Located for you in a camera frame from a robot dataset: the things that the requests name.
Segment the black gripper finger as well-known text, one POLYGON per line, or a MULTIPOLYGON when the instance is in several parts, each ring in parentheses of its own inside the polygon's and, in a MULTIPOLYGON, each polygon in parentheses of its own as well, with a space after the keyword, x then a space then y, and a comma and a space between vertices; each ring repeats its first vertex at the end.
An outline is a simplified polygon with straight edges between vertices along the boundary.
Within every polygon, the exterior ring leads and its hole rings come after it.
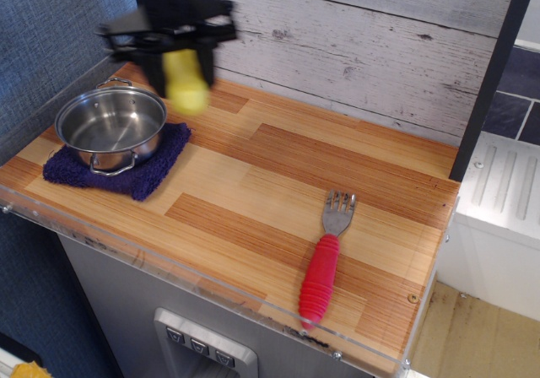
POLYGON ((137 65, 141 67, 149 84, 155 89, 157 94, 165 98, 166 82, 162 55, 143 53, 138 57, 137 65))
POLYGON ((199 45, 196 48, 197 59, 202 71, 202 76, 208 87, 214 84, 214 55, 211 46, 199 45))

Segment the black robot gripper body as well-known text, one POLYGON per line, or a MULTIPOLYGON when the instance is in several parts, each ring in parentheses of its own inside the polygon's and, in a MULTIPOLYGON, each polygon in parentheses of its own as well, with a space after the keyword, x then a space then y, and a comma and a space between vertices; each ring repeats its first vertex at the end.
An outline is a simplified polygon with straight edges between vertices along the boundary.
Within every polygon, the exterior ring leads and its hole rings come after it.
POLYGON ((137 7, 100 24, 118 61, 155 59, 167 52, 208 48, 236 38, 229 0, 136 0, 137 7))

